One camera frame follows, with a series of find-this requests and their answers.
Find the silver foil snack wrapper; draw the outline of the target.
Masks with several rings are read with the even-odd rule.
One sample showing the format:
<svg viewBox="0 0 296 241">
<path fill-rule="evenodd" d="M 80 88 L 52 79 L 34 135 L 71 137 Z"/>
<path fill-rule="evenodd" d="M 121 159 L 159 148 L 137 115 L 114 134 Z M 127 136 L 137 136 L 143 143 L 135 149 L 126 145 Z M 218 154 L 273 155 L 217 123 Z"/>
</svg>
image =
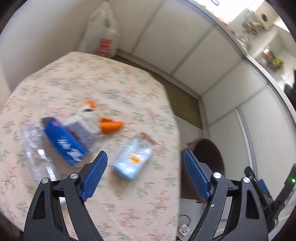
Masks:
<svg viewBox="0 0 296 241">
<path fill-rule="evenodd" d="M 85 106 L 72 114 L 63 126 L 89 152 L 94 153 L 99 149 L 104 134 L 94 108 Z"/>
</svg>

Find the blue cardboard box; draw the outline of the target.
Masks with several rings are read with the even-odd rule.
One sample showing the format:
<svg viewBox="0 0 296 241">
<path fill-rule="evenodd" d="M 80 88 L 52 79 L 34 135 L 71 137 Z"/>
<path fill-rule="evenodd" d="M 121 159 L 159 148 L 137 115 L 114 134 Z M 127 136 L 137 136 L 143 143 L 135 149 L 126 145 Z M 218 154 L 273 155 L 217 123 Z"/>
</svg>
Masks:
<svg viewBox="0 0 296 241">
<path fill-rule="evenodd" d="M 88 150 L 56 118 L 42 118 L 41 124 L 53 147 L 70 166 L 77 166 L 89 154 Z"/>
</svg>

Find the olive floor mat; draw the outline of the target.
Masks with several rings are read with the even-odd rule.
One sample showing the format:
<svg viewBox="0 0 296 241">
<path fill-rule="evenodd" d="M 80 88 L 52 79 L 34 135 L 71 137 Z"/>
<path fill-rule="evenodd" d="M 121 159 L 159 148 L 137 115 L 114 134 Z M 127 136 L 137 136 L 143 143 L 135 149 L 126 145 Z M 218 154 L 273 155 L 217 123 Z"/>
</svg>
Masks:
<svg viewBox="0 0 296 241">
<path fill-rule="evenodd" d="M 199 109 L 199 101 L 195 97 L 191 96 L 189 93 L 185 92 L 185 90 L 182 90 L 177 85 L 174 85 L 166 78 L 163 78 L 158 73 L 155 73 L 137 63 L 134 63 L 133 61 L 130 61 L 118 55 L 114 57 L 114 60 L 148 72 L 153 78 L 155 78 L 155 80 L 157 80 L 165 87 L 174 114 L 191 123 L 192 125 L 200 128 L 201 130 L 203 129 L 201 113 Z"/>
</svg>

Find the white kitchen cabinets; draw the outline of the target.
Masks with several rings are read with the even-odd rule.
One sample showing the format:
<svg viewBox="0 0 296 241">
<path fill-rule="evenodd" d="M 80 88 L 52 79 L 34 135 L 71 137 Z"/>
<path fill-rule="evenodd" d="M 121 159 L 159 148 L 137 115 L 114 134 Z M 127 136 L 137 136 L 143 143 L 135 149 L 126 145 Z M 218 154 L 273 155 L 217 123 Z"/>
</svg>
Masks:
<svg viewBox="0 0 296 241">
<path fill-rule="evenodd" d="M 272 76 L 196 1 L 111 1 L 119 55 L 195 94 L 228 178 L 246 166 L 276 196 L 295 163 L 295 110 Z"/>
</svg>

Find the orange carrot piece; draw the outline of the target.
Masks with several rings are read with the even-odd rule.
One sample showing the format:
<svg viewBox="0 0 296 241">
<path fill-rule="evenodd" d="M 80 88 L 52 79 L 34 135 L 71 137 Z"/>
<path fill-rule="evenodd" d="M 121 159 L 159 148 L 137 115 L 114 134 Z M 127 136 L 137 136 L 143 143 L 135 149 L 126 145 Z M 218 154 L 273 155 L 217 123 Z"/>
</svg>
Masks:
<svg viewBox="0 0 296 241">
<path fill-rule="evenodd" d="M 101 117 L 99 121 L 99 127 L 103 133 L 112 133 L 120 130 L 123 127 L 123 122 Z"/>
</svg>

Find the clear plastic bottle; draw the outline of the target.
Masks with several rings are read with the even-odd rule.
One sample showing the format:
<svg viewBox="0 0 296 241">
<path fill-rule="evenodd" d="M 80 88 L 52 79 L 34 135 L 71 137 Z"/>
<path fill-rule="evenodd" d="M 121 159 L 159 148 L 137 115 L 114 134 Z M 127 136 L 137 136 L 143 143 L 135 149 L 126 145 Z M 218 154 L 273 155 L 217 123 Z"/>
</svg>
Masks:
<svg viewBox="0 0 296 241">
<path fill-rule="evenodd" d="M 43 178 L 56 181 L 59 175 L 53 161 L 46 154 L 46 137 L 38 123 L 25 123 L 21 129 L 23 149 L 27 157 L 27 167 L 34 180 L 39 183 Z"/>
</svg>

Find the white wall water heater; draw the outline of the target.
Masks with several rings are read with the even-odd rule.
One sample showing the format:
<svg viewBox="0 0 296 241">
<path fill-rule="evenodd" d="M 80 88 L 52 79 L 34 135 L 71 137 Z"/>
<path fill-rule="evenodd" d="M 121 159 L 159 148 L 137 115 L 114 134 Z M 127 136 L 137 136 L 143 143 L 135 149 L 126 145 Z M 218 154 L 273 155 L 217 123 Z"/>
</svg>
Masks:
<svg viewBox="0 0 296 241">
<path fill-rule="evenodd" d="M 258 15 L 265 30 L 272 28 L 274 22 L 279 18 L 278 13 L 266 1 L 263 1 L 263 3 L 256 9 L 255 13 Z"/>
</svg>

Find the white power strip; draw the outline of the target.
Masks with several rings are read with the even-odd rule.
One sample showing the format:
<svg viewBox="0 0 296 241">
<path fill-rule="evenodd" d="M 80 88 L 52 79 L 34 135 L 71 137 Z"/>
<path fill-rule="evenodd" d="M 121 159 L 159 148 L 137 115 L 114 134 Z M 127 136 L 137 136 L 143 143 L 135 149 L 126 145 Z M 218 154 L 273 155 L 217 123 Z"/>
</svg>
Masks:
<svg viewBox="0 0 296 241">
<path fill-rule="evenodd" d="M 189 227 L 184 223 L 182 225 L 179 225 L 178 231 L 184 237 L 191 234 Z"/>
</svg>

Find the light blue milk carton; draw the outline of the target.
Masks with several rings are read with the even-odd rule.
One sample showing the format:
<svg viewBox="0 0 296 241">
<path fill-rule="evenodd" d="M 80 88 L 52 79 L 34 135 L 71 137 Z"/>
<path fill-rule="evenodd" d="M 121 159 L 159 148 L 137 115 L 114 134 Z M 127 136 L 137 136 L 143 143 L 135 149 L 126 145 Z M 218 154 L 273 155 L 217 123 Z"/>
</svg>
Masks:
<svg viewBox="0 0 296 241">
<path fill-rule="evenodd" d="M 141 132 L 132 137 L 119 152 L 112 168 L 121 178 L 134 180 L 154 154 L 156 141 Z"/>
</svg>

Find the floral tablecloth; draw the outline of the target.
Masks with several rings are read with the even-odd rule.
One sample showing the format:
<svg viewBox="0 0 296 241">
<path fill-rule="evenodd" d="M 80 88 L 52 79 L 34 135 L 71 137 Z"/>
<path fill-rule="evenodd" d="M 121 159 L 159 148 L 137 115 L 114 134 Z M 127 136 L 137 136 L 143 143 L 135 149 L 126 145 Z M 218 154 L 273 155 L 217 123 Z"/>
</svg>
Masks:
<svg viewBox="0 0 296 241">
<path fill-rule="evenodd" d="M 105 240 L 175 240 L 180 138 L 166 90 L 143 70 L 85 53 L 68 53 L 24 79 L 1 110 L 1 214 L 22 230 L 37 188 L 21 126 L 48 116 L 65 121 L 88 101 L 96 104 L 99 117 L 124 123 L 100 144 L 109 164 L 137 133 L 156 142 L 135 180 L 125 182 L 107 167 L 86 201 L 96 228 Z"/>
</svg>

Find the snack bags on counter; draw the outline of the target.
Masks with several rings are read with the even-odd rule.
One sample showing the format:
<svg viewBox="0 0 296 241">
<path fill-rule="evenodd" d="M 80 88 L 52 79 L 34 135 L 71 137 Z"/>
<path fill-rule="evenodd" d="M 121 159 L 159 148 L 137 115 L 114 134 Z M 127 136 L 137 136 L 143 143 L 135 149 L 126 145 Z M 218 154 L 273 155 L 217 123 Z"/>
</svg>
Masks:
<svg viewBox="0 0 296 241">
<path fill-rule="evenodd" d="M 265 61 L 273 71 L 277 71 L 283 66 L 283 61 L 278 59 L 273 51 L 265 48 L 263 54 Z"/>
</svg>

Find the brown trash bin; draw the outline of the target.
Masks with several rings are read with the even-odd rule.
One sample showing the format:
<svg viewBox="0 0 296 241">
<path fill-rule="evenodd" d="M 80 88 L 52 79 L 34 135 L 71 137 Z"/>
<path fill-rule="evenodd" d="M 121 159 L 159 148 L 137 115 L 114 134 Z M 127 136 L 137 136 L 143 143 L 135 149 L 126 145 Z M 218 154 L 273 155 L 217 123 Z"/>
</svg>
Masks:
<svg viewBox="0 0 296 241">
<path fill-rule="evenodd" d="M 185 168 L 184 153 L 185 151 L 192 151 L 197 160 L 207 164 L 213 172 L 225 175 L 223 158 L 217 146 L 207 138 L 195 139 L 188 142 L 186 146 L 181 151 L 181 198 L 205 203 L 205 200 L 195 190 L 195 186 Z"/>
</svg>

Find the white plastic shopping bag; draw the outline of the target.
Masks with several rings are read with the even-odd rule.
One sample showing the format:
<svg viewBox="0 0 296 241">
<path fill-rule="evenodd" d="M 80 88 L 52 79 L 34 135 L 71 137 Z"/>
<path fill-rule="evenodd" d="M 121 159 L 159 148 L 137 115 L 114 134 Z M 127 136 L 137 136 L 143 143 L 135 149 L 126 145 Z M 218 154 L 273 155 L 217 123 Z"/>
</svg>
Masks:
<svg viewBox="0 0 296 241">
<path fill-rule="evenodd" d="M 104 1 L 93 12 L 77 51 L 113 58 L 119 42 L 118 23 L 109 2 Z"/>
</svg>

